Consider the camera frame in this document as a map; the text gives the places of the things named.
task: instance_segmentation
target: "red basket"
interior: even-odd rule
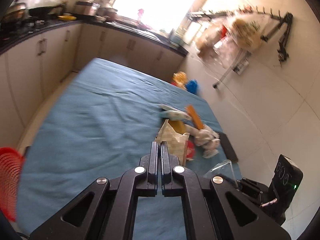
[[[16,202],[24,157],[12,148],[0,148],[0,209],[8,220],[16,220]]]

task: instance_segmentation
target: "white cabinet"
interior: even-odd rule
[[[0,147],[15,148],[23,133],[23,125],[10,92],[5,56],[0,56]]]
[[[84,24],[79,39],[75,68],[83,69],[93,58],[98,57],[102,41],[107,29],[104,27]]]
[[[172,75],[178,70],[182,60],[182,56],[162,48],[151,65],[150,75],[171,82]]]
[[[59,85],[65,36],[64,28],[57,28],[41,34],[43,40],[41,65],[44,98],[47,98]]]
[[[81,24],[63,27],[65,39],[63,44],[60,78],[65,78],[73,69],[78,39],[81,31]]]
[[[127,54],[133,37],[127,33],[106,29],[99,57],[129,67]]]
[[[127,55],[129,67],[152,75],[151,64],[159,54],[160,48],[150,41],[134,37]]]
[[[35,36],[7,51],[8,81],[25,126],[43,101],[38,56],[40,39],[40,35]]]

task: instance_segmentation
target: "round metal pivot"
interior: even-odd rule
[[[136,173],[143,173],[146,169],[144,167],[138,166],[134,169]]]
[[[103,185],[106,184],[108,180],[105,177],[100,177],[96,181],[99,185]]]
[[[176,173],[183,173],[184,172],[184,167],[183,166],[175,166],[173,168],[173,170],[176,172]]]
[[[223,178],[221,178],[220,176],[215,176],[215,177],[212,178],[212,181],[215,184],[221,184],[223,182]]]

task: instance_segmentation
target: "bright window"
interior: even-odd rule
[[[179,26],[191,4],[192,0],[116,0],[113,8],[118,15],[134,20],[138,19],[138,10],[144,9],[142,23],[169,33]]]

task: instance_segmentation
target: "yellow plate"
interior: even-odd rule
[[[58,19],[62,21],[74,21],[77,19],[77,17],[71,16],[71,15],[61,15],[61,16],[58,16]]]

